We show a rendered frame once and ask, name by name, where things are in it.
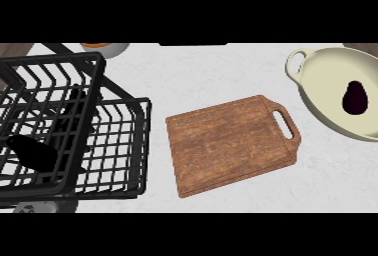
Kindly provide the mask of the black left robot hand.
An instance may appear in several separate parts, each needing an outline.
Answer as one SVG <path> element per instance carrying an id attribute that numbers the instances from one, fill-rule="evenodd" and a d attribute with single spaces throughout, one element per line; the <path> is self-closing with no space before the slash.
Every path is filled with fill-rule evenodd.
<path id="1" fill-rule="evenodd" d="M 61 118 L 50 126 L 52 138 L 47 144 L 22 134 L 9 136 L 4 141 L 18 156 L 21 165 L 38 173 L 52 173 L 56 162 L 61 162 L 59 172 L 65 170 L 69 155 L 59 156 L 58 153 L 74 149 L 75 136 L 65 137 L 64 134 L 78 130 L 80 118 L 72 116 L 83 112 L 83 108 L 83 102 L 67 104 Z"/>

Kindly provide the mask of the brown wooden cutting board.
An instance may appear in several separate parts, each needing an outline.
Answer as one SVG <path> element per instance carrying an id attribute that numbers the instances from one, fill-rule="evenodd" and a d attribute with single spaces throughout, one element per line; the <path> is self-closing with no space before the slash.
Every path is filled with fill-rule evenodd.
<path id="1" fill-rule="evenodd" d="M 295 123 L 261 95 L 174 115 L 165 123 L 182 198 L 297 162 Z"/>

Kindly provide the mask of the dark purple eggplant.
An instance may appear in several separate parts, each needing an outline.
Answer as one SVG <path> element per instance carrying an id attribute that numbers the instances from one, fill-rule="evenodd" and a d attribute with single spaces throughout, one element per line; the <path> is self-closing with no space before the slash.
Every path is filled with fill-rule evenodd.
<path id="1" fill-rule="evenodd" d="M 351 81 L 343 96 L 343 109 L 350 115 L 360 115 L 368 109 L 368 94 L 359 81 Z"/>

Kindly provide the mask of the white bowl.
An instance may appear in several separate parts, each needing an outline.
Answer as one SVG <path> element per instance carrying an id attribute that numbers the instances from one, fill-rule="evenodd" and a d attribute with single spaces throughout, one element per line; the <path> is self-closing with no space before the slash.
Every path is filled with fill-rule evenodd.
<path id="1" fill-rule="evenodd" d="M 129 43 L 111 43 L 111 45 L 102 48 L 87 48 L 83 46 L 81 47 L 87 52 L 99 52 L 105 59 L 111 59 L 126 51 L 129 46 Z"/>

